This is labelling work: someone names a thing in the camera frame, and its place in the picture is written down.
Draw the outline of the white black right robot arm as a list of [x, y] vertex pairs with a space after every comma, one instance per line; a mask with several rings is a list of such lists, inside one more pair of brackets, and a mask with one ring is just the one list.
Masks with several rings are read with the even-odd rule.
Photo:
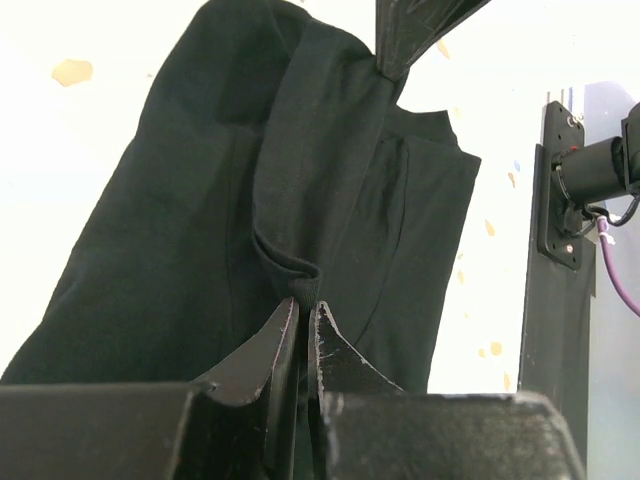
[[[378, 1], [376, 64], [397, 81], [442, 37], [487, 5], [485, 1]], [[565, 171], [566, 196], [582, 205], [635, 193], [638, 176], [630, 173], [625, 139], [613, 137], [581, 150], [572, 146], [557, 160]]]

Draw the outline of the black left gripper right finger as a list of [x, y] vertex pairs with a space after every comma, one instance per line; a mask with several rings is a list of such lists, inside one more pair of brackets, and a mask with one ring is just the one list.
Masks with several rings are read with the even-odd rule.
[[544, 396], [411, 394], [340, 333], [309, 326], [309, 427], [319, 479], [582, 479], [568, 425]]

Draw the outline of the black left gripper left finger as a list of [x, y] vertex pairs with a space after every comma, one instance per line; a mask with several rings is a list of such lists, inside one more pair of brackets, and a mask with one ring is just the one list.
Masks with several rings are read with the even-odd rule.
[[299, 308], [188, 383], [8, 386], [5, 479], [289, 479]]

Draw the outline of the black t shirt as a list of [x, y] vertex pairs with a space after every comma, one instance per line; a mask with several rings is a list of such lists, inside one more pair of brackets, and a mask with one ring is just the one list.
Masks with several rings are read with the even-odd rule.
[[189, 381], [294, 298], [427, 388], [480, 167], [356, 37], [285, 1], [210, 1], [6, 384]]

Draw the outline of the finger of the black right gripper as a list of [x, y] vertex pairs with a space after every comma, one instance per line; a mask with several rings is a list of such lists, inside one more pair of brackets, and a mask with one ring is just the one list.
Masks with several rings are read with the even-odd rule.
[[376, 64], [397, 81], [442, 37], [489, 0], [377, 0]]

